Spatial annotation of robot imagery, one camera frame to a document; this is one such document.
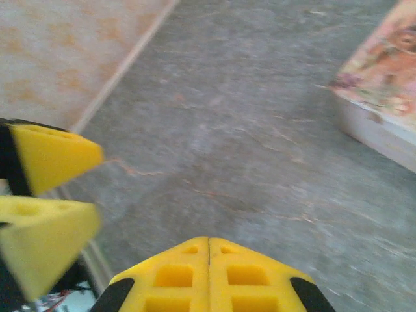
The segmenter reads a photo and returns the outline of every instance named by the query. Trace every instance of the yellow plastic part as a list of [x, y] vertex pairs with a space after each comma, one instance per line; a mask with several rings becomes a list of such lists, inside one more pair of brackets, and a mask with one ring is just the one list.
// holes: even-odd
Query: yellow plastic part
[[9, 125], [34, 195], [99, 165], [101, 147], [79, 135], [39, 125]]
[[119, 312], [306, 312], [290, 279], [310, 276], [224, 239], [197, 237], [118, 274]]
[[208, 312], [208, 237], [196, 237], [115, 276], [133, 278], [120, 312]]
[[224, 239], [209, 248], [212, 312], [306, 312], [290, 279], [307, 274]]
[[30, 302], [46, 295], [96, 235], [95, 205], [0, 196], [0, 252]]

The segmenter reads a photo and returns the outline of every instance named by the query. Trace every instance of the gray marble floor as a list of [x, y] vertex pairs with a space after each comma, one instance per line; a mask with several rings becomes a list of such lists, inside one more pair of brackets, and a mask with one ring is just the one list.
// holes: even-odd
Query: gray marble floor
[[83, 135], [72, 181], [115, 272], [198, 235], [312, 275], [337, 311], [416, 306], [416, 175], [342, 134], [325, 85], [394, 0], [183, 0]]

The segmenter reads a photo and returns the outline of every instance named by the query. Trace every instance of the floor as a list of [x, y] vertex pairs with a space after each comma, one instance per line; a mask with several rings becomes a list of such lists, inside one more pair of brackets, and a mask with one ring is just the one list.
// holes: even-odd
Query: floor
[[416, 305], [416, 175], [342, 134], [325, 88], [394, 0], [182, 0], [83, 135], [115, 272], [187, 239], [310, 274], [337, 311]]

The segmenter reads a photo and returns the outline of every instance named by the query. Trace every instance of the orange patterned wall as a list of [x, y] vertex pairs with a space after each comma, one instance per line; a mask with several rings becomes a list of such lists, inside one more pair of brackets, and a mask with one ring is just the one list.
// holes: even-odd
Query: orange patterned wall
[[0, 117], [80, 130], [177, 0], [3, 0]]

